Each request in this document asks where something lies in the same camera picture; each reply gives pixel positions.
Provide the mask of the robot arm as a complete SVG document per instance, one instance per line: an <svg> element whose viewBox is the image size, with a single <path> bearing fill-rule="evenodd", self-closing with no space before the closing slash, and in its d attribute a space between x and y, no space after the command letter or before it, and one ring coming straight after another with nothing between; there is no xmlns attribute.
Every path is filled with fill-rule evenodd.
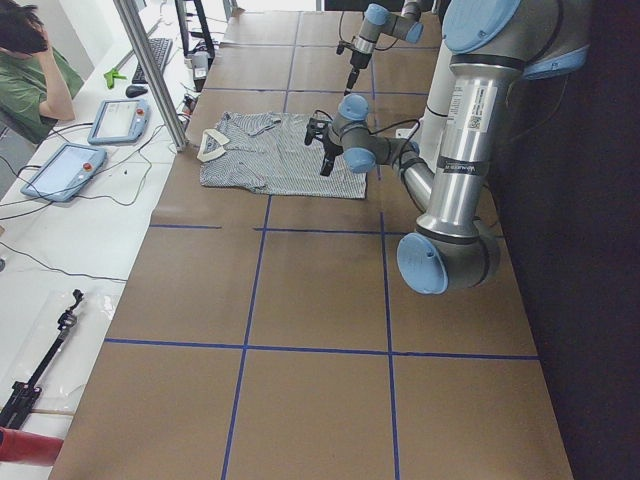
<svg viewBox="0 0 640 480"><path fill-rule="evenodd" d="M372 4L356 37L340 48L351 51L352 69L359 72L381 35L415 43L422 14L439 11L443 40L418 142L372 133L368 103L352 91L332 119L313 118L306 126L306 140L323 145L323 175L337 157L355 173L378 165L395 170L421 209L414 231L397 248L404 281L421 294L473 287L496 272L500 250L476 208L509 91L519 80L566 75L585 63L592 5L408 1L392 13Z"/></svg>
<svg viewBox="0 0 640 480"><path fill-rule="evenodd" d="M360 72L368 67L382 34L395 40L416 44L424 30L421 16L431 14L438 16L439 21L443 22L449 4L450 1L405 1L400 13L396 14L381 4L371 3L363 13L358 33L350 41L343 39L342 22L339 22L340 40L336 53L341 55L345 49L351 52L351 71L347 78L344 96L353 91Z"/></svg>

